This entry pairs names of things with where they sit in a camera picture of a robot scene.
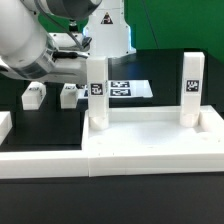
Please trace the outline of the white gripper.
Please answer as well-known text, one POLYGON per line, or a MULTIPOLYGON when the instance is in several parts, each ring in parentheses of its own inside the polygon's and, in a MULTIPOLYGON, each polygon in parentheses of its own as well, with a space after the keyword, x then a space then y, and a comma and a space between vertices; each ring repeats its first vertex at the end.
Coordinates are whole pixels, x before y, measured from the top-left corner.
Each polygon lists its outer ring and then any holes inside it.
POLYGON ((55 68, 43 77, 45 82, 53 83, 87 83, 86 60, 78 59, 57 59, 55 68))

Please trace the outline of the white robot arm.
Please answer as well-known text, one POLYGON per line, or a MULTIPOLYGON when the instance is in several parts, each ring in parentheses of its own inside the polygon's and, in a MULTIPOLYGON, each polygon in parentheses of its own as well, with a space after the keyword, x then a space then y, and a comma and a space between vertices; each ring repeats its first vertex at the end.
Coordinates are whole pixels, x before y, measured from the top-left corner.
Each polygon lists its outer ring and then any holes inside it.
POLYGON ((0 0, 0 74, 17 80, 85 84, 86 61, 119 62, 136 52, 124 19, 124 0, 0 0), (82 34, 64 30, 65 42, 38 16, 86 19, 82 34))

